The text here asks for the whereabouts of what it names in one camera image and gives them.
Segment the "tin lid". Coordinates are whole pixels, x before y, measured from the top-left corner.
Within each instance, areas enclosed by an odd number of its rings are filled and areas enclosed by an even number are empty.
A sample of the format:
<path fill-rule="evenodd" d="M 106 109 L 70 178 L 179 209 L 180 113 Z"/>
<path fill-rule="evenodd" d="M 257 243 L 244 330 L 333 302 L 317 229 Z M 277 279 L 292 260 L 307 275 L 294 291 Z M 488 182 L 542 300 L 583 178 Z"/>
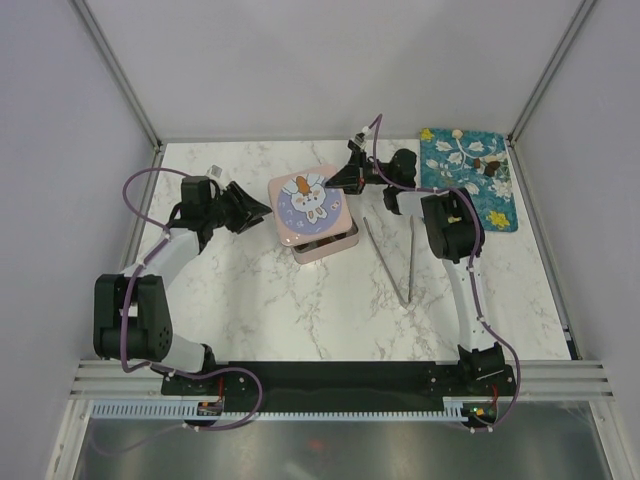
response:
<path fill-rule="evenodd" d="M 346 196 L 326 183 L 337 173 L 333 165 L 276 177 L 268 194 L 280 242 L 287 247 L 346 233 L 353 225 Z"/>

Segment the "metal tongs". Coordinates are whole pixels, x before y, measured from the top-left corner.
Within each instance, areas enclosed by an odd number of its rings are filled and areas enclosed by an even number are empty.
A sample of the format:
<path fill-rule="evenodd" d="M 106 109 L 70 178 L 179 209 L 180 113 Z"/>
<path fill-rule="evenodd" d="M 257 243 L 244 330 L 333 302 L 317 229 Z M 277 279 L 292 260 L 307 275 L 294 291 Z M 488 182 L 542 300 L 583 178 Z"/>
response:
<path fill-rule="evenodd" d="M 373 251 L 389 280 L 399 306 L 408 311 L 413 303 L 415 283 L 416 233 L 414 218 L 405 222 L 408 237 L 404 244 L 383 245 L 375 235 L 371 222 L 363 217 L 365 232 Z"/>

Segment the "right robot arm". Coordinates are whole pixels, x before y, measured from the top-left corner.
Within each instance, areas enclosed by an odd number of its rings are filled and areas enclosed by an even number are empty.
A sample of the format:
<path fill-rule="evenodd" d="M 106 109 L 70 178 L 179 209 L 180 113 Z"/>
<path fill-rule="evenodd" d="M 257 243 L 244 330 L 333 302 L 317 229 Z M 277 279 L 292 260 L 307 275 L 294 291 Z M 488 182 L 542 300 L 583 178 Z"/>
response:
<path fill-rule="evenodd" d="M 346 165 L 326 185 L 347 195 L 359 195 L 368 185 L 383 185 L 387 210 L 423 221 L 430 250 L 448 275 L 458 315 L 458 385 L 466 393 L 482 393 L 505 370 L 506 362 L 484 312 L 480 254 L 485 232 L 470 194 L 464 188 L 418 186 L 418 158 L 411 150 L 399 149 L 384 163 L 354 143 L 349 149 Z"/>

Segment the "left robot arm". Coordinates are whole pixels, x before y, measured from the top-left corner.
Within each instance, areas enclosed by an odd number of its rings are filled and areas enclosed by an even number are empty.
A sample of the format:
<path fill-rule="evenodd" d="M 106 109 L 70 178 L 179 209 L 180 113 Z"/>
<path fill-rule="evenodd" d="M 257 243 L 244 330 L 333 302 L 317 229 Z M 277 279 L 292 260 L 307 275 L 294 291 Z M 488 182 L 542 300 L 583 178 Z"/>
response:
<path fill-rule="evenodd" d="M 241 234 L 271 213 L 234 181 L 221 186 L 206 176 L 185 175 L 180 201 L 160 226 L 156 244 L 123 271 L 96 280 L 96 355 L 119 360 L 127 373 L 150 367 L 184 376 L 197 394 L 213 391 L 219 380 L 213 351 L 174 332 L 167 288 L 204 252 L 215 230 Z"/>

